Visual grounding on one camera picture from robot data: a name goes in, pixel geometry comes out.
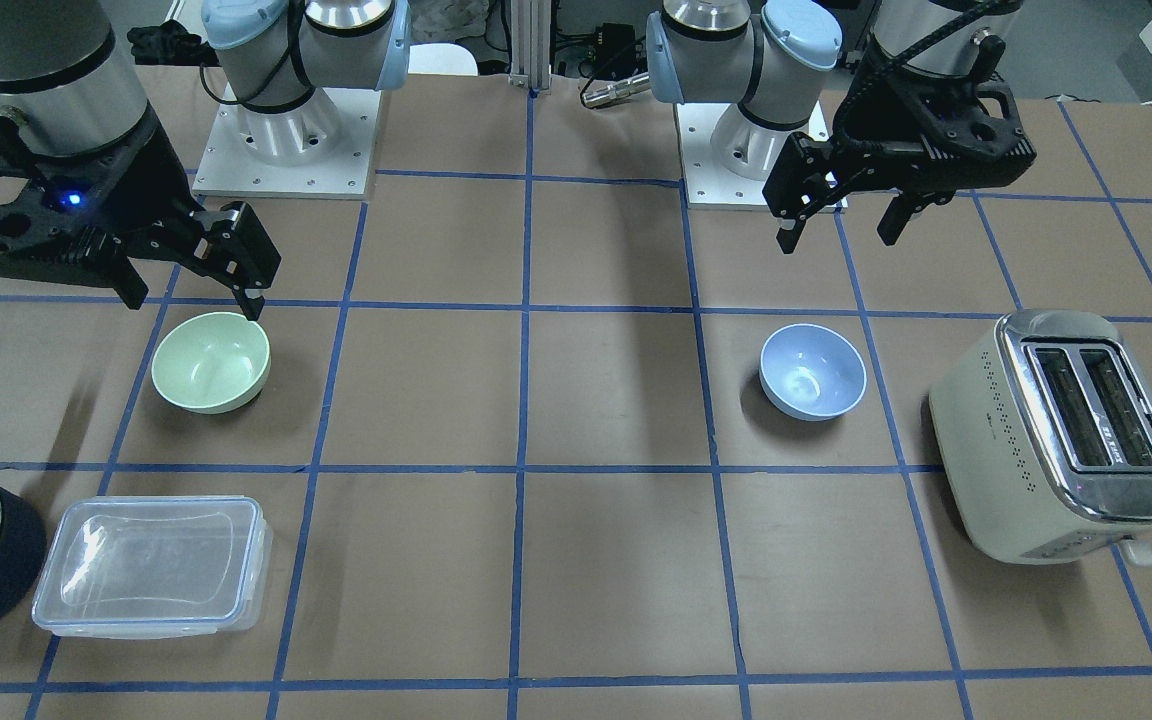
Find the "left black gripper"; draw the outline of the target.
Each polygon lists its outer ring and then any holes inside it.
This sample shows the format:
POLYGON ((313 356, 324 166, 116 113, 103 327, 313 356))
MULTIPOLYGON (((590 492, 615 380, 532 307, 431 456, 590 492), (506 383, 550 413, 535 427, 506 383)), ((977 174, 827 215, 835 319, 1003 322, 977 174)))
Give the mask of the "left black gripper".
POLYGON ((877 223, 882 245, 895 247, 934 196, 1005 187, 1032 167, 1034 143, 996 71, 1007 47, 1001 36, 969 33, 935 47, 965 51, 965 70, 938 77, 908 63, 881 76, 895 55, 870 38, 828 141, 791 132, 763 185, 764 200, 780 218, 782 252, 796 251, 801 218, 836 202, 840 188, 901 192, 877 223))

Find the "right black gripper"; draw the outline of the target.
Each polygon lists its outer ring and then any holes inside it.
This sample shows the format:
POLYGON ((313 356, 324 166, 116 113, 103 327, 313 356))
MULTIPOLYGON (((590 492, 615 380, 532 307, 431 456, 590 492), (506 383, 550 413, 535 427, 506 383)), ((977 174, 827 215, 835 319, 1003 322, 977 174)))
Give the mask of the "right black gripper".
POLYGON ((26 115, 0 109, 0 278, 115 291, 141 310, 134 260, 173 263, 233 293, 257 323, 282 264, 256 211, 195 199, 156 109, 116 141, 73 158, 26 146, 26 115))

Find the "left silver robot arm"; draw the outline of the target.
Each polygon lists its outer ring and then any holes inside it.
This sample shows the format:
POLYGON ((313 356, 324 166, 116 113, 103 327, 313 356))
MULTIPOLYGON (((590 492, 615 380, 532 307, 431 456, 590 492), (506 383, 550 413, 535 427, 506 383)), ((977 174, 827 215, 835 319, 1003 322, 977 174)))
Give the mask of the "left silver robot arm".
POLYGON ((841 54, 842 31, 814 1, 664 1, 646 23, 652 94, 728 106, 733 132, 763 129, 770 161, 733 170, 761 179, 791 252, 809 218, 856 192, 895 190, 878 236, 961 190, 1011 184, 1037 151, 996 71, 1020 1, 882 1, 826 141, 805 127, 841 54))

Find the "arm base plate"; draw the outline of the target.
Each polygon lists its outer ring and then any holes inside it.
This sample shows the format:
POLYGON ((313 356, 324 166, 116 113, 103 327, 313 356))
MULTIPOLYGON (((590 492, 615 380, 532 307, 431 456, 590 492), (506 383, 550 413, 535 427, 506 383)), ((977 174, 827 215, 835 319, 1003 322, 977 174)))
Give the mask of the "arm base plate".
POLYGON ((233 199, 365 200, 385 94, 319 88, 300 108, 223 106, 198 160, 194 191, 233 199))
POLYGON ((763 187, 788 132, 755 126, 732 104, 675 106, 691 209, 765 211, 763 187))

